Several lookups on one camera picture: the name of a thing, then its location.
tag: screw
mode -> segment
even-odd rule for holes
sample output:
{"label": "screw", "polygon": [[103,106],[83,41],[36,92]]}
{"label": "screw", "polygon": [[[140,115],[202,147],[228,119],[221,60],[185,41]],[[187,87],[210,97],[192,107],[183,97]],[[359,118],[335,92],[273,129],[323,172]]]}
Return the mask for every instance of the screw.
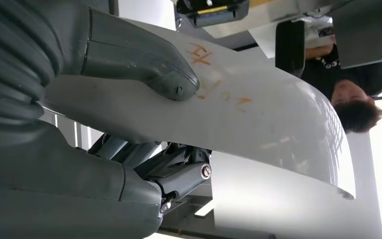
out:
{"label": "screw", "polygon": [[184,91],[182,90],[182,87],[178,86],[177,87],[177,95],[181,96],[183,93],[184,93]]}
{"label": "screw", "polygon": [[203,179],[208,179],[211,176],[211,167],[210,167],[210,165],[205,164],[201,168],[201,176],[203,177]]}
{"label": "screw", "polygon": [[163,206],[160,209],[160,213],[166,213],[171,208],[171,204],[172,203],[170,201],[163,204]]}

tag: white glossy surface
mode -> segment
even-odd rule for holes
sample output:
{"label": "white glossy surface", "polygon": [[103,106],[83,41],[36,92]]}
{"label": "white glossy surface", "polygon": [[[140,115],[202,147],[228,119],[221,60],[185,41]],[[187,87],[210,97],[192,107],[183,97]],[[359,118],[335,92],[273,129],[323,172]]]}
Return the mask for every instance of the white glossy surface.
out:
{"label": "white glossy surface", "polygon": [[[135,81],[61,76],[43,104],[128,141],[173,141],[284,168],[355,196],[351,156],[327,99],[298,78],[246,54],[134,23],[173,43],[200,79],[196,97],[169,101]],[[207,52],[196,62],[195,44]]]}
{"label": "white glossy surface", "polygon": [[382,239],[369,136],[350,134],[348,142],[355,200],[344,200],[336,188],[320,181],[214,152],[211,182],[216,227],[270,232],[278,239]]}

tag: bolt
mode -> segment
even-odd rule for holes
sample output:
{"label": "bolt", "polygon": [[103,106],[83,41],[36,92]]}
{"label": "bolt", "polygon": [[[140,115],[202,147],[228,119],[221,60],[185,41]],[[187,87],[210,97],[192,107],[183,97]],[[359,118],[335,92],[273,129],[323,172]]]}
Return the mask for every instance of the bolt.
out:
{"label": "bolt", "polygon": [[183,93],[184,93],[184,91],[183,91],[182,87],[178,86],[177,87],[177,95],[181,96]]}
{"label": "bolt", "polygon": [[161,207],[161,209],[160,209],[160,212],[161,213],[166,213],[166,212],[168,212],[168,210],[171,208],[171,202],[169,201],[169,202],[167,202],[167,203],[165,203],[165,204],[163,204],[163,206]]}
{"label": "bolt", "polygon": [[205,164],[201,168],[201,175],[202,175],[203,179],[208,179],[211,176],[211,167],[210,167],[210,165]]}
{"label": "bolt", "polygon": [[342,198],[344,198],[346,200],[353,200],[354,199],[354,197],[350,193],[348,193],[345,190],[342,190],[340,188],[338,188],[338,193],[342,196]]}

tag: black cable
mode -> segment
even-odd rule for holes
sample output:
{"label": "black cable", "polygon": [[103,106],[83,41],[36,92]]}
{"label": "black cable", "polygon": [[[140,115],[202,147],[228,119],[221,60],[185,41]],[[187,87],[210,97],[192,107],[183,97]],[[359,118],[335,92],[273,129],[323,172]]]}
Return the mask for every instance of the black cable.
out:
{"label": "black cable", "polygon": [[348,0],[348,1],[345,1],[345,2],[338,3],[338,4],[336,4],[338,6],[336,6],[335,8],[331,7],[331,9],[327,13],[325,13],[325,14],[323,14],[321,16],[312,16],[312,15],[309,15],[308,13],[304,13],[304,16],[309,16],[309,17],[312,17],[312,18],[315,18],[315,19],[320,19],[322,17],[325,17],[325,16],[331,14],[332,12],[334,12],[334,11],[336,11],[338,9],[343,8],[344,6],[350,4],[353,1],[355,1],[355,0]]}

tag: white curved panel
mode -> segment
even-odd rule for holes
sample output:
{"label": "white curved panel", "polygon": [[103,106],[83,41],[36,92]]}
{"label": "white curved panel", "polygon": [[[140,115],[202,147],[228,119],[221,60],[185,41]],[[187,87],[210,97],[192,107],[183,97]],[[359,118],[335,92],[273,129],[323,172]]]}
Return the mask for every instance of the white curved panel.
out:
{"label": "white curved panel", "polygon": [[355,196],[351,156],[328,100],[302,80],[245,54],[134,23],[173,43],[201,87],[186,102],[128,80],[61,76],[46,107],[128,141],[173,141],[284,168]]}

